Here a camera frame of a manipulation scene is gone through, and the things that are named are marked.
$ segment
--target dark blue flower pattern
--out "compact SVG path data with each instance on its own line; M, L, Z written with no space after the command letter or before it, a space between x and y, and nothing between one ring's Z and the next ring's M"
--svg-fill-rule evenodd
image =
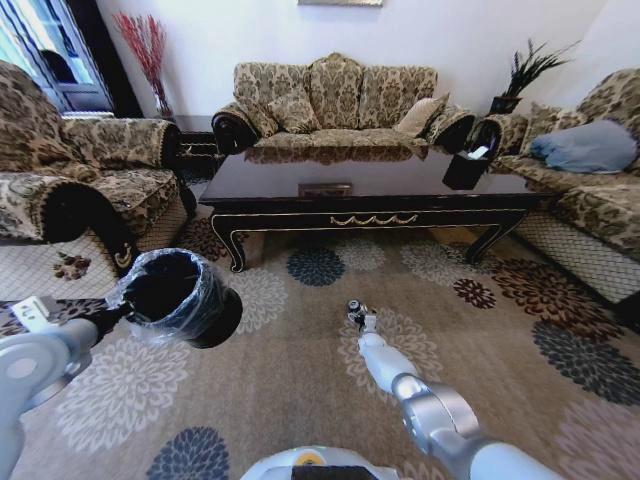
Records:
M311 247L294 252L287 261L289 274L311 287L331 285L344 273L344 263L331 250Z
M613 403L640 405L640 370L617 348L545 321L534 324L533 339L547 361L583 390Z
M167 442L147 471L151 480L227 480L229 454L209 427L187 428Z

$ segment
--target blue pillow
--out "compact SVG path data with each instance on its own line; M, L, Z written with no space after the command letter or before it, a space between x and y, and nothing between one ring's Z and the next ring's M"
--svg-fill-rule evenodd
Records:
M531 153L547 166L576 173L624 170L636 159L636 148L631 134L611 120L551 132L531 143Z

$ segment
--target sofa armrest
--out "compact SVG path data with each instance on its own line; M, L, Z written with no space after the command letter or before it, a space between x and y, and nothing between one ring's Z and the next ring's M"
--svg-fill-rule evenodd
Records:
M62 135L97 168L172 168L180 130L165 120L63 118Z
M482 119L473 130L473 146L489 147L487 158L501 155L517 155L529 125L529 119L517 113L509 115L489 115Z
M211 127L216 137L218 152L226 155L240 153L260 138L249 116L237 102L218 110L211 120Z
M449 105L438 115L425 135L429 145L442 145L449 152L459 152L473 128L475 116L457 105Z
M88 228L113 259L119 276L140 253L131 230L100 192L68 178L0 172L3 244L70 242Z

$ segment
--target side table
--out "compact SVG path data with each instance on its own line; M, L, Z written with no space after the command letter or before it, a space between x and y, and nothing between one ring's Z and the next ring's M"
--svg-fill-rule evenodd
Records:
M211 116L176 115L173 120L180 129L178 155L185 165L187 183L210 180L226 158L218 153Z

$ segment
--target tissue box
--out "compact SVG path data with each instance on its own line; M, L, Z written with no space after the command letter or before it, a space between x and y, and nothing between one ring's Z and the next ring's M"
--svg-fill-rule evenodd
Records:
M442 183L452 190L473 190L490 162L484 157L474 160L466 152L458 152L451 159Z

